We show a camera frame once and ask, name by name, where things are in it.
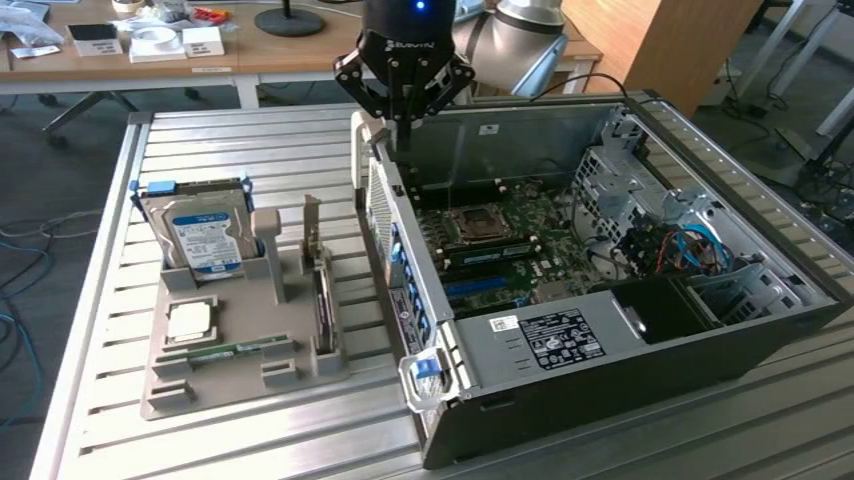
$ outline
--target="blue cable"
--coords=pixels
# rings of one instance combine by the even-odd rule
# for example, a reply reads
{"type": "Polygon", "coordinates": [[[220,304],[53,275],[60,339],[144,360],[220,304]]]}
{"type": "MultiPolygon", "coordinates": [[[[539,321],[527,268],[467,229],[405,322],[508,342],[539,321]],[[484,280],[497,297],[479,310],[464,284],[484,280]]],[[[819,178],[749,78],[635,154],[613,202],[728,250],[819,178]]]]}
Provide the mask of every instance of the blue cable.
{"type": "Polygon", "coordinates": [[[0,313],[0,320],[6,322],[12,326],[12,328],[17,329],[17,333],[20,334],[21,339],[24,340],[24,345],[26,346],[26,353],[29,353],[32,368],[36,372],[36,389],[33,390],[32,396],[29,397],[29,402],[26,402],[26,405],[21,413],[14,417],[9,417],[6,421],[2,422],[2,425],[0,425],[0,433],[2,433],[5,430],[8,430],[8,428],[12,426],[12,424],[18,418],[26,417],[32,413],[32,410],[38,405],[38,400],[41,399],[41,392],[44,389],[44,379],[41,377],[41,366],[38,365],[38,357],[36,356],[36,349],[32,346],[32,341],[29,339],[29,335],[26,334],[26,329],[24,329],[21,324],[17,323],[17,321],[12,317],[9,317],[2,313],[0,313]]]}
{"type": "Polygon", "coordinates": [[[24,292],[24,290],[26,290],[29,287],[32,287],[36,283],[38,283],[41,281],[41,279],[46,276],[48,272],[50,271],[50,267],[53,266],[53,259],[50,258],[50,254],[46,251],[44,251],[44,250],[38,249],[38,248],[17,247],[17,246],[14,246],[12,244],[8,244],[5,242],[0,242],[0,247],[8,248],[9,250],[17,250],[18,252],[37,253],[38,255],[41,255],[44,257],[44,260],[45,260],[44,269],[41,270],[38,275],[36,275],[36,278],[33,278],[26,285],[24,285],[21,288],[14,290],[12,293],[6,293],[4,295],[0,295],[0,300],[6,300],[6,299],[14,297],[16,295],[20,295],[24,292]]]}

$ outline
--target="metal slatted table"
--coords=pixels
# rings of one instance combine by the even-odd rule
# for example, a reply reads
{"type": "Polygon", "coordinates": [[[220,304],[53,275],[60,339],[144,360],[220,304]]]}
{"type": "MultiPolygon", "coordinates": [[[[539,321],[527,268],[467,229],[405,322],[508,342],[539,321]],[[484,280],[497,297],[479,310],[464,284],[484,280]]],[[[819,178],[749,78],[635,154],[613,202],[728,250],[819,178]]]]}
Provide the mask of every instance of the metal slatted table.
{"type": "MultiPolygon", "coordinates": [[[[848,288],[848,257],[665,106],[681,141],[848,288]]],[[[412,419],[369,279],[349,184],[352,105],[157,114],[128,127],[62,360],[33,479],[832,478],[854,470],[854,315],[784,347],[735,382],[437,471],[420,469],[412,419]],[[322,200],[348,354],[345,381],[177,417],[140,417],[160,268],[129,179],[246,174],[301,235],[302,195],[322,200]]],[[[668,171],[672,161],[652,152],[668,171]]],[[[673,174],[675,185],[693,180],[673,174]]]]}

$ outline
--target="open computer tower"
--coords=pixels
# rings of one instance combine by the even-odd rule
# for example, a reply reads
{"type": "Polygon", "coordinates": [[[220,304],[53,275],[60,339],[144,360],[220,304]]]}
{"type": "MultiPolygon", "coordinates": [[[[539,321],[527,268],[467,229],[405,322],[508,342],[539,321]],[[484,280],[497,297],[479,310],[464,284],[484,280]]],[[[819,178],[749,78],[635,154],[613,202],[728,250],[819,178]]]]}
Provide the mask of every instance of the open computer tower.
{"type": "Polygon", "coordinates": [[[736,378],[851,306],[685,132],[589,96],[449,109],[397,151],[353,117],[425,468],[736,378]]]}

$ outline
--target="motherboard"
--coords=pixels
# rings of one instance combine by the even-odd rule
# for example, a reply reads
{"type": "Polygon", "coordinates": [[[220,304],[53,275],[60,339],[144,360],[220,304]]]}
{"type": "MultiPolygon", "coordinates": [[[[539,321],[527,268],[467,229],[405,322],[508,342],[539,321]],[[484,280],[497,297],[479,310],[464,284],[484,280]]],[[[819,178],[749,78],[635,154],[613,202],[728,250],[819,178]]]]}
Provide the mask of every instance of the motherboard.
{"type": "Polygon", "coordinates": [[[414,205],[456,318],[583,295],[603,282],[588,253],[595,238],[575,233],[565,188],[496,180],[480,196],[493,201],[460,205],[456,194],[433,195],[449,197],[439,208],[414,205]]]}

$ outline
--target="gray floor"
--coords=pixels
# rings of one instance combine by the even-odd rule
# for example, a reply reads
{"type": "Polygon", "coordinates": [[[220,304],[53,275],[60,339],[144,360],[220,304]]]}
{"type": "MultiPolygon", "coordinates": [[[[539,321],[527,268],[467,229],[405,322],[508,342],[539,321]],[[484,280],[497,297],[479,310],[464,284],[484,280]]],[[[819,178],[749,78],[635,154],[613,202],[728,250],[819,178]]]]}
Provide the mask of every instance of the gray floor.
{"type": "MultiPolygon", "coordinates": [[[[732,57],[735,67],[745,66],[765,36],[767,31],[760,30],[744,37],[732,57]]],[[[760,100],[763,79],[773,74],[780,59],[781,55],[777,54],[768,71],[763,72],[761,78],[756,81],[755,94],[748,95],[745,101],[760,100]]],[[[816,57],[785,95],[789,111],[772,110],[763,123],[768,127],[791,128],[816,143],[825,141],[811,132],[851,86],[854,69],[827,58],[816,57]]],[[[148,111],[185,111],[237,106],[233,89],[209,87],[200,89],[200,92],[201,101],[186,99],[180,90],[134,92],[128,94],[128,98],[141,110],[148,111]]],[[[318,83],[313,88],[309,88],[308,84],[290,85],[284,89],[270,88],[269,92],[282,99],[281,104],[348,101],[337,87],[328,83],[318,83]]],[[[64,105],[76,98],[78,95],[58,96],[64,105]]],[[[0,107],[10,101],[10,97],[0,97],[0,107]]],[[[276,104],[278,103],[264,103],[265,106],[276,104]]],[[[113,102],[100,104],[84,118],[62,129],[61,133],[66,136],[70,147],[65,151],[56,151],[44,144],[40,127],[57,111],[56,108],[41,106],[33,96],[21,96],[10,112],[0,114],[0,225],[22,219],[53,218],[72,211],[102,206],[124,131],[125,112],[113,102]]],[[[700,110],[693,120],[724,147],[731,147],[760,134],[755,127],[731,119],[713,109],[700,110]]],[[[737,149],[736,157],[744,163],[765,169],[788,164],[795,159],[793,154],[781,150],[777,143],[775,138],[755,142],[737,149]]],[[[847,161],[854,156],[852,153],[854,140],[848,140],[839,158],[847,161]]],[[[73,227],[88,228],[94,224],[93,220],[88,219],[73,227]]],[[[840,243],[847,243],[847,236],[840,230],[835,230],[833,235],[837,235],[840,243]]],[[[44,240],[33,237],[17,244],[38,247],[42,246],[44,240]]],[[[54,241],[50,249],[54,264],[49,275],[32,289],[12,299],[14,313],[32,332],[45,375],[45,395],[40,406],[29,413],[32,417],[42,416],[45,413],[92,242],[93,237],[54,241]]],[[[30,258],[29,254],[0,249],[0,279],[8,278],[30,258]]],[[[5,306],[0,306],[0,312],[6,313],[5,306]]],[[[0,346],[0,359],[6,357],[8,351],[6,342],[0,346]]],[[[0,417],[17,413],[33,385],[32,367],[21,351],[12,367],[0,374],[0,417]]],[[[33,419],[33,423],[0,431],[0,480],[26,477],[40,430],[41,425],[37,419],[33,419]]]]}

